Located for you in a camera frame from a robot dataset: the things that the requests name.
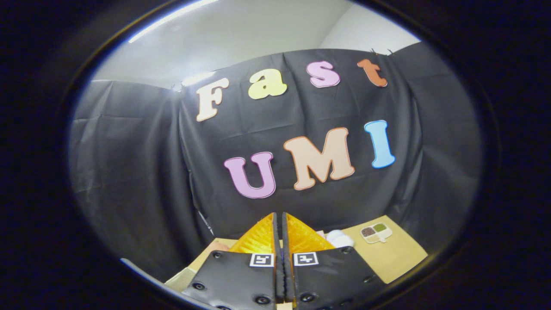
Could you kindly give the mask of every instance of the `foam letter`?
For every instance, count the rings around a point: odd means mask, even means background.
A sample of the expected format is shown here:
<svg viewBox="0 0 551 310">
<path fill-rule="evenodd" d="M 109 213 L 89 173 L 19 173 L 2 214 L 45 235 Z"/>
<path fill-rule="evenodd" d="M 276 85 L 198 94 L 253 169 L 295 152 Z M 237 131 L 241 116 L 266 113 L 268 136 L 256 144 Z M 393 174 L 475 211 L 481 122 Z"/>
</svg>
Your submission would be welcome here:
<svg viewBox="0 0 551 310">
<path fill-rule="evenodd" d="M 346 128 L 329 130 L 322 153 L 304 136 L 285 142 L 283 148 L 291 152 L 295 160 L 297 182 L 294 187 L 296 190 L 307 189 L 316 184 L 316 180 L 310 177 L 309 168 L 322 183 L 327 180 L 331 165 L 333 165 L 333 172 L 331 172 L 333 180 L 344 179 L 354 173 L 354 167 L 350 165 L 348 156 L 346 136 L 348 136 Z"/>
<path fill-rule="evenodd" d="M 199 114 L 197 115 L 197 121 L 204 121 L 210 119 L 216 113 L 218 109 L 212 107 L 212 102 L 220 104 L 222 102 L 222 88 L 228 88 L 230 81 L 227 78 L 219 79 L 216 82 L 205 85 L 197 90 L 199 95 Z"/>
<path fill-rule="evenodd" d="M 312 62 L 306 66 L 306 72 L 311 75 L 310 82 L 317 88 L 331 87 L 341 81 L 341 77 L 330 69 L 333 65 L 327 61 Z"/>
<path fill-rule="evenodd" d="M 383 120 L 368 122 L 364 126 L 364 130 L 371 135 L 373 141 L 373 150 L 375 151 L 375 160 L 371 163 L 373 168 L 384 168 L 396 160 L 390 153 L 386 127 L 386 121 Z"/>
<path fill-rule="evenodd" d="M 231 179 L 234 182 L 237 191 L 248 198 L 266 198 L 271 196 L 276 190 L 276 181 L 272 172 L 270 161 L 273 155 L 270 152 L 256 153 L 251 156 L 251 161 L 258 165 L 260 176 L 264 185 L 261 188 L 253 188 L 247 181 L 245 175 L 245 159 L 242 157 L 234 157 L 226 160 L 224 166 L 230 170 Z"/>
<path fill-rule="evenodd" d="M 371 61 L 364 59 L 360 62 L 358 62 L 358 67 L 361 67 L 364 69 L 365 74 L 368 75 L 369 80 L 379 87 L 385 87 L 388 85 L 388 82 L 386 81 L 386 78 L 381 78 L 379 76 L 379 71 L 381 68 L 379 68 L 378 65 L 371 63 Z"/>
<path fill-rule="evenodd" d="M 253 74 L 249 82 L 254 83 L 249 88 L 249 97 L 262 99 L 270 96 L 279 96 L 287 90 L 283 84 L 281 72 L 276 69 L 264 69 Z"/>
</svg>

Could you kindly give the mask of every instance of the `yellow letter a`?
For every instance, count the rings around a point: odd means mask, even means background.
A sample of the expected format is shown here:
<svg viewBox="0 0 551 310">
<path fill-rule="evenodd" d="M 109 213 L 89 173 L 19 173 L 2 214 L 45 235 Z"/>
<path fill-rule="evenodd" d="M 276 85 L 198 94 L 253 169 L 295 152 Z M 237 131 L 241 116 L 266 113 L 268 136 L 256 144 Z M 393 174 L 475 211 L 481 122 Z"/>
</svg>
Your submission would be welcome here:
<svg viewBox="0 0 551 310">
<path fill-rule="evenodd" d="M 281 73 L 276 69 L 264 69 L 253 74 L 249 82 L 254 83 L 249 88 L 249 97 L 252 99 L 262 99 L 270 96 L 279 96 L 287 90 L 287 85 L 283 84 Z"/>
</svg>

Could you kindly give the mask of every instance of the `purple letter u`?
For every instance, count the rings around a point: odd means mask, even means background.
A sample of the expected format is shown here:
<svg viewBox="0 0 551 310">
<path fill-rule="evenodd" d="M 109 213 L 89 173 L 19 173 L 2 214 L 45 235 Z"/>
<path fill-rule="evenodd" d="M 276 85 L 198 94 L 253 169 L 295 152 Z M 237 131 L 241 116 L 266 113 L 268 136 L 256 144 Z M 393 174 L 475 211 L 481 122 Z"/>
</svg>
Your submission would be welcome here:
<svg viewBox="0 0 551 310">
<path fill-rule="evenodd" d="M 251 187 L 247 176 L 245 175 L 245 159 L 242 157 L 234 157 L 227 159 L 224 166 L 230 170 L 231 179 L 234 181 L 237 191 L 248 198 L 266 198 L 271 196 L 276 190 L 276 181 L 272 172 L 270 161 L 273 155 L 270 152 L 260 152 L 251 156 L 251 161 L 258 165 L 260 176 L 264 185 L 261 188 Z"/>
</svg>

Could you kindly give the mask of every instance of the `letter m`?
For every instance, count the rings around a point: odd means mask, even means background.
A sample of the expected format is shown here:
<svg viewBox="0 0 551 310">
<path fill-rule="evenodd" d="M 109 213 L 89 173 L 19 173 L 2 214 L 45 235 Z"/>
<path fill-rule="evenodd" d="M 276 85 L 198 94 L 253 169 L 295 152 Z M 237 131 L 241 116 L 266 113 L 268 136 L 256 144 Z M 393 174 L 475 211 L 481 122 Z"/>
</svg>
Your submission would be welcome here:
<svg viewBox="0 0 551 310">
<path fill-rule="evenodd" d="M 346 137 L 348 129 L 340 127 L 328 131 L 325 137 L 323 151 L 320 151 L 304 136 L 292 138 L 283 145 L 283 148 L 293 155 L 295 161 L 296 190 L 304 190 L 316 184 L 310 177 L 311 170 L 318 180 L 324 183 L 329 175 L 329 168 L 333 166 L 331 179 L 338 180 L 351 176 L 354 167 L 350 165 Z"/>
</svg>

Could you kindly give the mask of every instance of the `black cloth backdrop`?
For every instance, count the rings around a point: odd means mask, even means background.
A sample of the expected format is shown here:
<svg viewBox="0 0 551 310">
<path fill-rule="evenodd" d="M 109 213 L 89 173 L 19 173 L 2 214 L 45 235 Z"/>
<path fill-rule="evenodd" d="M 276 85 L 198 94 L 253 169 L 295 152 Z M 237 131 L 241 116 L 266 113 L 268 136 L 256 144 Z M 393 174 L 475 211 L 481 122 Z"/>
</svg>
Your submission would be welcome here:
<svg viewBox="0 0 551 310">
<path fill-rule="evenodd" d="M 388 80 L 373 85 L 356 64 L 368 59 Z M 341 81 L 316 88 L 306 66 L 328 61 Z M 286 92 L 254 100 L 254 73 L 281 71 Z M 216 116 L 198 122 L 199 87 L 228 78 Z M 367 122 L 386 120 L 396 161 L 371 166 Z M 327 132 L 349 131 L 355 172 L 297 191 L 285 141 L 306 136 L 321 151 Z M 272 152 L 276 191 L 265 199 L 237 192 L 225 160 Z M 93 81 L 75 109 L 69 141 L 75 196 L 102 241 L 161 281 L 184 268 L 214 238 L 238 238 L 270 212 L 288 212 L 328 232 L 388 215 L 433 253 L 468 215 L 482 169 L 474 103 L 426 43 L 390 56 L 304 50 L 263 56 L 218 70 L 181 93 L 150 85 Z"/>
</svg>

